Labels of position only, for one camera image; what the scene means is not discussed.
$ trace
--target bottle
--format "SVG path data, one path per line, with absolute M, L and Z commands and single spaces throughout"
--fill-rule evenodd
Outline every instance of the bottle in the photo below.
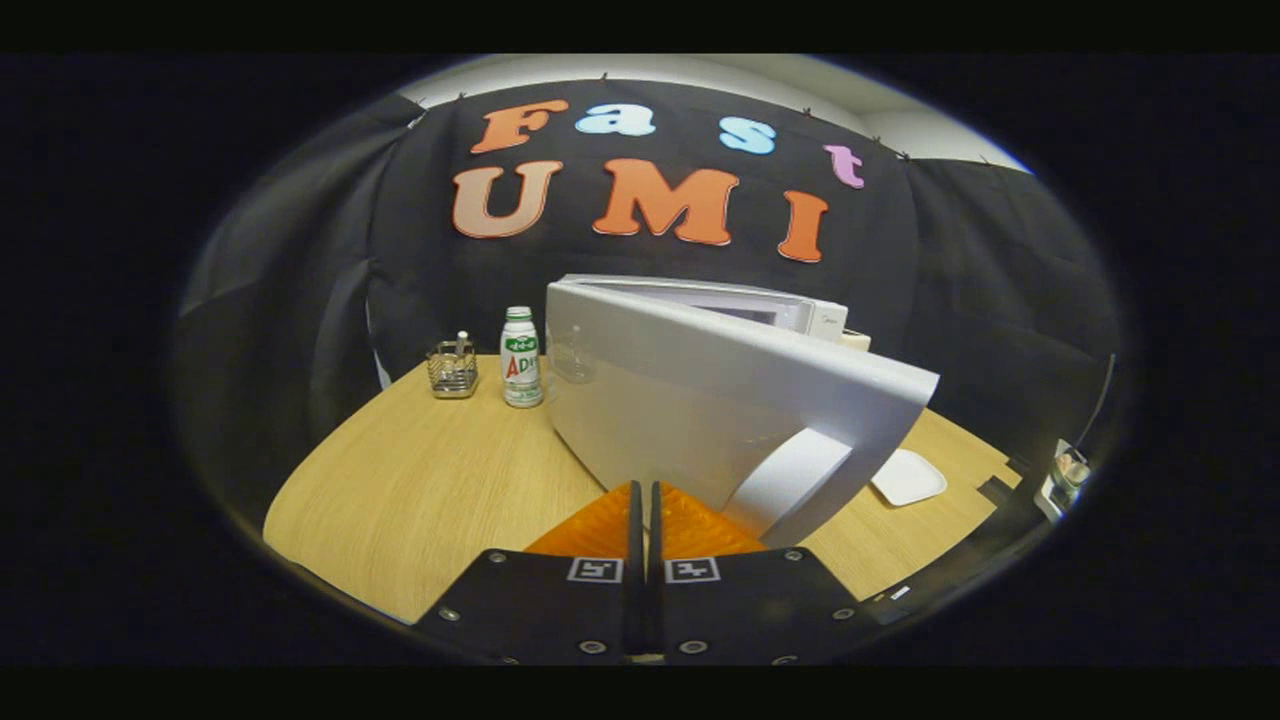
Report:
M 525 305 L 507 307 L 507 324 L 499 340 L 502 350 L 502 397 L 512 407 L 534 407 L 543 401 L 538 368 L 538 332 L 534 311 Z

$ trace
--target bottle label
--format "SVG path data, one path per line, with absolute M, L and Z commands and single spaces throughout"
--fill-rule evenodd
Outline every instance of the bottle label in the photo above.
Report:
M 538 336 L 516 336 L 502 342 L 503 395 L 512 405 L 536 405 L 541 401 L 539 382 Z
M 529 352 L 538 350 L 538 337 L 524 336 L 524 337 L 508 337 L 507 350 L 512 352 Z

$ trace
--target orange letter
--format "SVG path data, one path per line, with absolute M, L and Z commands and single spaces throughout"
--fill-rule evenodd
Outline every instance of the orange letter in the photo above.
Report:
M 676 228 L 676 237 L 685 242 L 728 245 L 724 215 L 728 213 L 728 193 L 737 187 L 737 176 L 721 170 L 694 170 L 680 187 L 671 190 L 658 168 L 648 160 L 609 160 L 604 169 L 613 173 L 613 192 L 604 217 L 591 224 L 595 232 L 640 232 L 640 223 L 632 218 L 632 208 L 639 205 L 653 234 L 666 233 L 676 218 L 689 210 L 685 222 Z
M 822 260 L 822 252 L 818 251 L 818 225 L 828 209 L 827 202 L 795 190 L 783 192 L 782 197 L 791 204 L 791 225 L 787 227 L 787 238 L 778 243 L 778 254 L 801 263 Z
M 525 178 L 520 186 L 520 205 L 506 218 L 489 214 L 489 191 L 493 190 L 493 181 L 502 177 L 502 168 L 458 173 L 453 177 L 453 183 L 458 186 L 458 195 L 453 199 L 453 227 L 471 237 L 509 237 L 527 231 L 543 217 L 552 173 L 563 167 L 558 160 L 517 165 L 516 174 Z
M 563 100 L 548 100 L 547 102 L 494 110 L 484 117 L 489 120 L 489 127 L 484 131 L 484 140 L 474 145 L 471 152 L 479 155 L 529 142 L 529 136 L 521 135 L 520 128 L 543 129 L 550 117 L 547 114 L 548 111 L 563 113 L 564 110 L 568 110 L 568 102 Z

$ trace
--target white wall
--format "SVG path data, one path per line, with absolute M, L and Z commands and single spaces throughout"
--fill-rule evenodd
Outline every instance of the white wall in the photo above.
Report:
M 735 92 L 813 114 L 918 159 L 983 159 L 1029 172 L 1011 155 L 924 102 L 877 81 L 804 55 L 489 55 L 399 92 L 424 108 L 507 87 L 596 79 L 673 82 Z

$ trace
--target white plate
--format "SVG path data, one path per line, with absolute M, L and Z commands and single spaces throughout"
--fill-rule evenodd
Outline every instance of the white plate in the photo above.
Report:
M 910 450 L 895 450 L 872 478 L 884 500 L 902 506 L 933 497 L 947 489 L 947 479 L 928 460 Z

